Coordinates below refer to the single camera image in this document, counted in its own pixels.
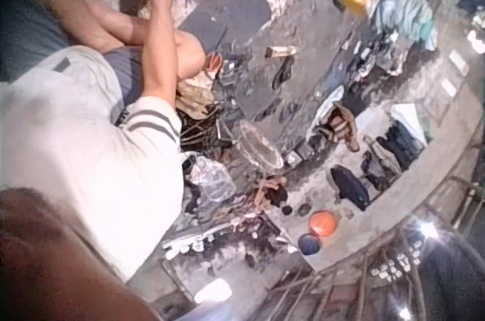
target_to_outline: pile of junk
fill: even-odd
[[[180,143],[186,186],[183,214],[162,242],[170,258],[202,253],[218,236],[238,232],[258,242],[262,236],[270,248],[279,245],[295,251],[276,226],[264,235],[255,230],[261,222],[271,224],[265,214],[271,208],[278,208],[284,217],[311,212],[310,205],[294,211],[289,204],[286,174],[298,171],[301,163],[312,161],[332,144],[343,142],[351,152],[360,152],[355,118],[369,105],[365,93],[376,92],[378,86],[398,85],[413,50],[437,49],[433,10],[439,0],[334,1],[338,8],[366,17],[368,24],[362,33],[351,33],[342,45],[339,55],[350,59],[333,64],[337,73],[344,73],[342,85],[327,95],[305,138],[284,159],[276,145],[244,117],[233,96],[238,78],[249,75],[247,51],[221,45],[208,55],[204,71],[179,84],[177,110],[183,119]],[[268,48],[266,54],[291,63],[296,51],[292,46],[276,47]],[[368,149],[362,157],[362,178],[340,165],[331,169],[340,198],[349,199],[361,211],[409,169],[432,139],[426,120],[413,104],[393,105],[391,117],[386,133],[375,139],[364,137]]]

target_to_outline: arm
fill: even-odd
[[[175,108],[178,60],[171,16],[172,1],[152,0],[142,66],[143,95],[163,99]]]
[[[85,0],[44,0],[61,21],[62,26],[82,45],[101,53],[123,46],[108,33],[89,10]]]

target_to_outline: plastic bag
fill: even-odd
[[[236,185],[227,168],[203,156],[197,157],[190,180],[200,188],[202,202],[222,202],[236,194]]]

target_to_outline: gray cloth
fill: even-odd
[[[11,83],[42,60],[77,45],[60,22],[33,0],[5,0],[0,16],[0,82]],[[124,105],[142,92],[142,48],[122,47],[104,55],[120,83]]]

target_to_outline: concrete floor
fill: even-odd
[[[311,199],[313,210],[331,210],[340,214],[347,208],[355,215],[351,220],[341,217],[335,234],[323,240],[321,251],[305,257],[316,270],[332,266],[378,239],[426,200],[461,157],[482,119],[483,60],[471,50],[465,37],[463,18],[455,8],[458,0],[443,1],[435,17],[440,31],[438,58],[409,78],[393,98],[367,109],[357,118],[359,136],[365,134],[375,138],[382,135],[389,125],[387,112],[391,104],[428,101],[430,112],[436,114],[431,117],[434,141],[412,164],[411,169],[364,213],[346,200],[342,204],[334,204],[336,189],[329,171],[333,165],[342,164],[359,177],[365,148],[352,154],[345,145],[338,145],[324,164],[314,168],[307,178],[301,179],[289,194],[289,204],[295,209]],[[453,49],[460,52],[472,67],[466,78],[448,59]],[[458,94],[454,98],[449,97],[448,102],[438,98],[446,97],[440,86],[444,78],[459,88]],[[301,235],[308,232],[308,217],[301,218],[296,214],[284,217],[278,209],[272,209],[269,214],[295,244]]]

